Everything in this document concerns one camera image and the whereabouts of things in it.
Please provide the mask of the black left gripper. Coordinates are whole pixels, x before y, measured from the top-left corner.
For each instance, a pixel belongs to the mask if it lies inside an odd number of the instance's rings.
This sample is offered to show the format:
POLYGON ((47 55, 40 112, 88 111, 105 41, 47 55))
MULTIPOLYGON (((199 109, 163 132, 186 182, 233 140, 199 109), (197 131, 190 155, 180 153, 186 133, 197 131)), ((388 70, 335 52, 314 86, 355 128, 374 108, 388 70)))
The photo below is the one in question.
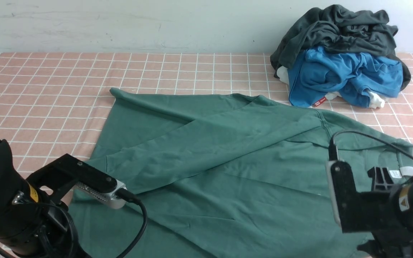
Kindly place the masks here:
POLYGON ((109 190, 116 179, 64 154, 23 180, 11 200, 18 227, 11 250, 20 258, 88 258, 62 198, 76 183, 109 190))

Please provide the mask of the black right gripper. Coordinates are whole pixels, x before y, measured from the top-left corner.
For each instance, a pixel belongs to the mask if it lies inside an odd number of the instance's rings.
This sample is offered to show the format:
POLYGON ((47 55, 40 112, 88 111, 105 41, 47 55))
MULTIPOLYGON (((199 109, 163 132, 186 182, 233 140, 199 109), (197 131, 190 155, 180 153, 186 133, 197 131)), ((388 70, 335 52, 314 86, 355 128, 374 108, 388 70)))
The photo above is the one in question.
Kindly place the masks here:
POLYGON ((413 258, 413 232, 400 219, 398 191, 388 168, 367 171, 371 190, 357 191, 351 166, 337 161, 332 168, 338 212, 343 233, 372 234, 357 250, 372 258, 413 258))

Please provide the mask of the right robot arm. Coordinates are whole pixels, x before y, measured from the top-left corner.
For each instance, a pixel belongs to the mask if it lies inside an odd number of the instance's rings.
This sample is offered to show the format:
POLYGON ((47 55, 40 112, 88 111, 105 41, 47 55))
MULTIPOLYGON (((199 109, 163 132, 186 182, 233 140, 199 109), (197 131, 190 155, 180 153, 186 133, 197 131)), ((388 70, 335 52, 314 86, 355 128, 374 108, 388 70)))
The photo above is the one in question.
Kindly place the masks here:
POLYGON ((343 233, 370 233, 357 250, 372 258, 413 258, 413 176, 394 183, 387 168, 371 168, 371 190, 357 191, 351 166, 326 164, 334 220, 343 233))

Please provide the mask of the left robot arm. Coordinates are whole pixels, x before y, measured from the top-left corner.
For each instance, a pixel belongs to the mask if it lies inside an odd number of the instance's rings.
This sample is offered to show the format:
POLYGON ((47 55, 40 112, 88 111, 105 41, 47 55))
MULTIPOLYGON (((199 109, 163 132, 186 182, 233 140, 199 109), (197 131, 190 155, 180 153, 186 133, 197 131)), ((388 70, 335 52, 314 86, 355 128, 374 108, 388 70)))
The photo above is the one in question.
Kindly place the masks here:
POLYGON ((70 154, 23 178, 0 139, 0 242, 21 258, 84 258, 62 201, 74 187, 108 204, 118 182, 70 154))

